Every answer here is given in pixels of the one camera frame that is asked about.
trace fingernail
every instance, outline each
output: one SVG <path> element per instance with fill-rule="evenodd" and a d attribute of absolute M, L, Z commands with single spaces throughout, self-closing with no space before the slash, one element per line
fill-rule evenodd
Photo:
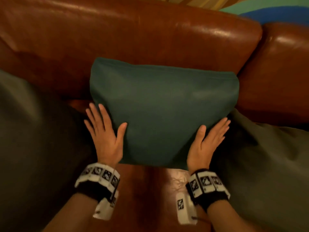
<path fill-rule="evenodd" d="M 205 125 L 202 125 L 201 126 L 201 132 L 205 132 L 206 131 L 206 126 Z"/>

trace teal pillow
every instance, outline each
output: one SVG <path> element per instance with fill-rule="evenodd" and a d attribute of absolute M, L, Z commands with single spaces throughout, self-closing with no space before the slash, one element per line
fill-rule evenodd
<path fill-rule="evenodd" d="M 187 169 L 197 129 L 211 127 L 234 108 L 239 82 L 233 72 L 97 58 L 90 91 L 115 130 L 128 123 L 121 163 Z"/>

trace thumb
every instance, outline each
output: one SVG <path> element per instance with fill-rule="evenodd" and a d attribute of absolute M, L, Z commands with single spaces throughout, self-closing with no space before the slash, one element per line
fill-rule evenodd
<path fill-rule="evenodd" d="M 119 144 L 123 144 L 123 137 L 125 136 L 127 125 L 128 125 L 127 123 L 122 123 L 119 126 L 119 128 L 118 128 L 118 131 L 117 131 L 117 142 Z"/>
<path fill-rule="evenodd" d="M 195 142 L 197 143 L 202 143 L 206 133 L 206 126 L 201 125 L 200 128 L 198 129 L 196 136 L 195 136 Z"/>

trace hand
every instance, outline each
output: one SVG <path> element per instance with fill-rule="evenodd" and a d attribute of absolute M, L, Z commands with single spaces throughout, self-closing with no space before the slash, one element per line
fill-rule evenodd
<path fill-rule="evenodd" d="M 84 122 L 95 144 L 98 163 L 106 164 L 115 169 L 116 165 L 122 159 L 123 137 L 126 132 L 127 123 L 122 123 L 119 126 L 116 137 L 112 128 L 111 119 L 105 107 L 102 104 L 99 104 L 98 106 L 102 114 L 103 121 L 95 105 L 90 103 L 90 109 L 87 108 L 86 113 L 93 127 L 90 125 L 89 121 L 84 120 Z"/>
<path fill-rule="evenodd" d="M 205 139 L 206 126 L 200 126 L 188 153 L 187 165 L 190 174 L 199 169 L 209 169 L 212 155 L 224 140 L 223 135 L 229 129 L 229 124 L 230 120 L 223 118 L 211 129 Z"/>

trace forearm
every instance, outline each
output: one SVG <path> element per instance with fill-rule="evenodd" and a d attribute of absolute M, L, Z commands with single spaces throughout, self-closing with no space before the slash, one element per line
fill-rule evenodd
<path fill-rule="evenodd" d="M 207 209 L 207 214 L 216 232 L 255 231 L 237 214 L 227 200 L 212 203 Z"/>
<path fill-rule="evenodd" d="M 98 201 L 76 193 L 49 222 L 43 232 L 83 232 L 97 205 Z"/>

